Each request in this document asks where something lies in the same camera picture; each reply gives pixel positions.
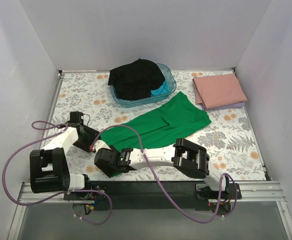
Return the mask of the green t-shirt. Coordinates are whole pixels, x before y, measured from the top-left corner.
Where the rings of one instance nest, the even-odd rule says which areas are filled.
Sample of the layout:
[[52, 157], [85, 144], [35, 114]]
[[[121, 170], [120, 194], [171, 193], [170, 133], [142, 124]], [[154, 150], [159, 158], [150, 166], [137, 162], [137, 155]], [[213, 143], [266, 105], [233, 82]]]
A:
[[118, 151], [124, 148], [164, 148], [177, 138], [186, 138], [210, 123], [205, 111], [195, 107], [184, 93], [178, 92], [156, 109], [124, 124], [105, 128], [101, 139]]

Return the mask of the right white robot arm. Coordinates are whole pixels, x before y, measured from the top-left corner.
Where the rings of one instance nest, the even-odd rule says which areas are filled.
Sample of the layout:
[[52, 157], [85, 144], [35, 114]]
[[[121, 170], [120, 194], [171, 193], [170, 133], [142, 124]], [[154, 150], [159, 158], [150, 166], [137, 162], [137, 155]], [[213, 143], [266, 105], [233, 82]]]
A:
[[206, 148], [185, 138], [178, 138], [166, 147], [144, 150], [124, 148], [121, 151], [98, 140], [90, 146], [90, 150], [95, 153], [94, 164], [109, 178], [148, 168], [146, 154], [152, 167], [174, 167], [188, 178], [203, 180], [207, 187], [197, 190], [202, 198], [227, 201], [234, 196], [230, 193], [228, 177], [223, 176], [210, 161]]

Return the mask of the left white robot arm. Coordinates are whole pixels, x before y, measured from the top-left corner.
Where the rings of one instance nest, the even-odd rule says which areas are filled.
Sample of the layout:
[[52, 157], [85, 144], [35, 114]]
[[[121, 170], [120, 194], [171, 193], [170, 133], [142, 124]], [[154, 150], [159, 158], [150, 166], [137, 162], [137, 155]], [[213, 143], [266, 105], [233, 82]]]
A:
[[60, 127], [60, 134], [40, 150], [29, 155], [30, 186], [33, 193], [75, 191], [81, 200], [92, 196], [88, 176], [69, 172], [66, 155], [72, 146], [87, 153], [99, 132], [84, 124], [84, 113], [72, 111], [67, 127]]

